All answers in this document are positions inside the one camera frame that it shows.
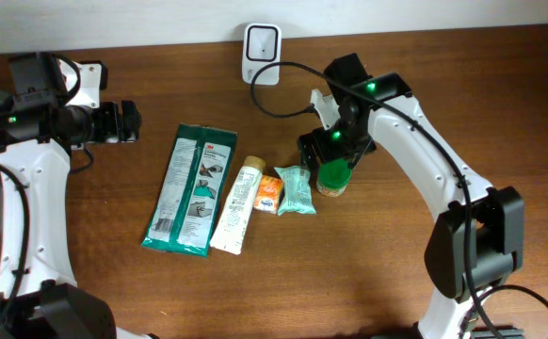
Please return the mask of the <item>white tube gold cap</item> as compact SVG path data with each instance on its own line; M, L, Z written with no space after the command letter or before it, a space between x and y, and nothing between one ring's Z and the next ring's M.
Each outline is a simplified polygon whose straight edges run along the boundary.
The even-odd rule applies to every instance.
M226 198L210 247L238 255L242 251L251 210L261 183L266 162L247 156Z

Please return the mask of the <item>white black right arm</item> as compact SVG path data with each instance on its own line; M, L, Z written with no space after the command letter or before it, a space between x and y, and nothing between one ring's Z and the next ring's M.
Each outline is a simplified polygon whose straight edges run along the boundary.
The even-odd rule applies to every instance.
M410 178L432 215L425 264L434 290L413 338L521 338L494 326L483 304L524 260L524 200L468 166L427 119L396 73L374 77L355 54L320 73L330 94L313 90L307 110L321 127L299 137L301 161L333 172L318 185L340 190L364 155L382 147Z

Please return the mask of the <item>green glove package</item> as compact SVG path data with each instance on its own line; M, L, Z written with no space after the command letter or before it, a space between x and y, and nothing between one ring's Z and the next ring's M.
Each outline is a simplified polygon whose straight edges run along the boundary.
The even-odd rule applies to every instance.
M179 126L167 171L141 246L205 257L237 133Z

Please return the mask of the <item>green lid jar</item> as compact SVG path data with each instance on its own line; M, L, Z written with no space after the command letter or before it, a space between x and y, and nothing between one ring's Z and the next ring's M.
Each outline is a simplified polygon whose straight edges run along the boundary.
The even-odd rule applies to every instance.
M352 170L343 158L319 167L316 188L326 197L338 197L347 189Z

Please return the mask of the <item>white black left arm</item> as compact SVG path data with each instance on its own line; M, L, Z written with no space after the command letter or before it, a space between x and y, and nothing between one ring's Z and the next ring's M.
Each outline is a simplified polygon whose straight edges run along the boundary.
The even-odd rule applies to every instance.
M0 338L125 338L107 303L80 289L66 226L71 153L131 143L131 101L104 102L106 65L61 54L10 58L14 91L0 103Z

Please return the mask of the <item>teal snack packet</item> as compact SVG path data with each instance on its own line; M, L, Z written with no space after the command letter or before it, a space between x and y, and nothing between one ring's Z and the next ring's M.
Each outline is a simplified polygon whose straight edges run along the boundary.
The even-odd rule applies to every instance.
M274 170L283 182L283 197L278 207L278 215L287 212L315 215L310 187L311 173L301 166L275 167Z

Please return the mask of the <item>orange tissue pack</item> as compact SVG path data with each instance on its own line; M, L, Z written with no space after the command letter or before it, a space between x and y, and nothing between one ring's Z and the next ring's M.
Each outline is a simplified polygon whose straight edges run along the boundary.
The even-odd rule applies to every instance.
M283 181L264 175L259 184L253 208L258 211L277 214L283 190Z

